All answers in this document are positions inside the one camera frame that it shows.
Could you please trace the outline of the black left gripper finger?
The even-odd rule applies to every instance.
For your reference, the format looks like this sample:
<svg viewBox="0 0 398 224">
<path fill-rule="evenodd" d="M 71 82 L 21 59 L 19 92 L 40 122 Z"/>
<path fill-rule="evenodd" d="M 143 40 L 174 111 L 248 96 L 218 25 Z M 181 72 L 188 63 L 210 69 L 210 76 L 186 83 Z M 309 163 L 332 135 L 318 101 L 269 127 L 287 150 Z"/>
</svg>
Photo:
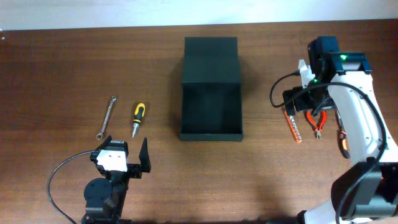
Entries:
<svg viewBox="0 0 398 224">
<path fill-rule="evenodd" d="M 144 138 L 142 147 L 139 153 L 139 160 L 141 163 L 141 172 L 150 173 L 151 172 L 151 163 L 148 151 L 147 138 Z"/>
<path fill-rule="evenodd" d="M 108 135 L 107 138 L 95 149 L 95 151 L 100 151 L 104 149 L 112 141 L 112 136 Z"/>
</svg>

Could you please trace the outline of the orange socket bit rail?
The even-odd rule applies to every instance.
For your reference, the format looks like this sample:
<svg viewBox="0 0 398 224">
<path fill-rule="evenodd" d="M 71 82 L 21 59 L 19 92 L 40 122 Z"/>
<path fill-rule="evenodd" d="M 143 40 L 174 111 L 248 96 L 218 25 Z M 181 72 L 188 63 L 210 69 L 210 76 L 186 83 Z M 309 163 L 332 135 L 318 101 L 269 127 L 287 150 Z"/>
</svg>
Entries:
<svg viewBox="0 0 398 224">
<path fill-rule="evenodd" d="M 293 138 L 294 138 L 295 142 L 300 144 L 302 142 L 302 137 L 300 135 L 300 132 L 299 132 L 297 123 L 294 120 L 294 117 L 292 115 L 289 115 L 286 110 L 284 110 L 284 116 L 285 116 L 285 118 L 287 120 L 287 123 L 288 123 L 289 128 L 290 128 L 290 130 L 292 132 L 292 135 L 293 135 Z"/>
</svg>

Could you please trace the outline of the red handled small pliers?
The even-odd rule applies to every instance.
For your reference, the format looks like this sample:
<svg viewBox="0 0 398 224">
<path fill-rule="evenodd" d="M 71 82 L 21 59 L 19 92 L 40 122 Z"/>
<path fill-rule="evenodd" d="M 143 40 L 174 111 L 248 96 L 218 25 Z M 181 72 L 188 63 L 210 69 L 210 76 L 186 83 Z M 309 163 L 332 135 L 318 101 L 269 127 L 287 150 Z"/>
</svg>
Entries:
<svg viewBox="0 0 398 224">
<path fill-rule="evenodd" d="M 321 139 L 322 138 L 322 131 L 323 131 L 323 126 L 327 120 L 327 113 L 326 111 L 321 111 L 320 113 L 320 117 L 318 119 L 317 122 L 315 122 L 312 118 L 311 112 L 310 111 L 306 111 L 305 112 L 305 117 L 307 119 L 307 121 L 309 122 L 309 124 L 311 125 L 315 137 L 317 139 Z"/>
</svg>

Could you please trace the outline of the orange black needle nose pliers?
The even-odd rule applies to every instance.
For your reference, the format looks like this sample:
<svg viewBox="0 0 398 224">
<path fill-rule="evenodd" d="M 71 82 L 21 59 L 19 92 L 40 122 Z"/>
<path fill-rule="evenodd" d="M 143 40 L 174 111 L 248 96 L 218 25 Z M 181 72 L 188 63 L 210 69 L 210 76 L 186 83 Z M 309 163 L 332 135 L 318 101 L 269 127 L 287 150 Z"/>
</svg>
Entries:
<svg viewBox="0 0 398 224">
<path fill-rule="evenodd" d="M 350 159 L 351 156 L 348 151 L 346 132 L 343 127 L 343 122 L 341 120 L 341 116 L 337 109 L 335 109 L 335 116 L 336 116 L 336 121 L 338 123 L 338 146 L 339 146 L 340 152 L 345 159 Z"/>
</svg>

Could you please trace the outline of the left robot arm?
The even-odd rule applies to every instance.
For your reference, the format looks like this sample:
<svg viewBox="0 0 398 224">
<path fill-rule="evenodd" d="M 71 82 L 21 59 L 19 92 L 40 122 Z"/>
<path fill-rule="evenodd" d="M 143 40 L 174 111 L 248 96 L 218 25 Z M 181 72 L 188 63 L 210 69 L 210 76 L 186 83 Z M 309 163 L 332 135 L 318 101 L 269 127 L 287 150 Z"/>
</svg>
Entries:
<svg viewBox="0 0 398 224">
<path fill-rule="evenodd" d="M 131 179 L 140 179 L 151 171 L 147 138 L 144 138 L 139 153 L 140 163 L 129 164 L 126 141 L 113 140 L 108 136 L 90 154 L 101 178 L 91 180 L 85 187 L 86 201 L 82 223 L 132 223 L 123 219 L 122 212 Z"/>
</svg>

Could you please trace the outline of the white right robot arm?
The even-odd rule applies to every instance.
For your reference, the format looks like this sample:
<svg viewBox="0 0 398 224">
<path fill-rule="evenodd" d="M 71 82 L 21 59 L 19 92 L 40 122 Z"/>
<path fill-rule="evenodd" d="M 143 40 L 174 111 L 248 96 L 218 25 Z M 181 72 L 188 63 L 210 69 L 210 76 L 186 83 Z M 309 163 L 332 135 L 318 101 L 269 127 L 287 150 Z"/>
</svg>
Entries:
<svg viewBox="0 0 398 224">
<path fill-rule="evenodd" d="M 283 92 L 288 115 L 335 109 L 348 138 L 351 168 L 331 186 L 330 198 L 300 212 L 296 223 L 367 223 L 397 216 L 397 144 L 377 104 L 371 67 L 361 52 L 342 52 L 336 37 L 308 45 L 299 61 L 301 86 Z"/>
</svg>

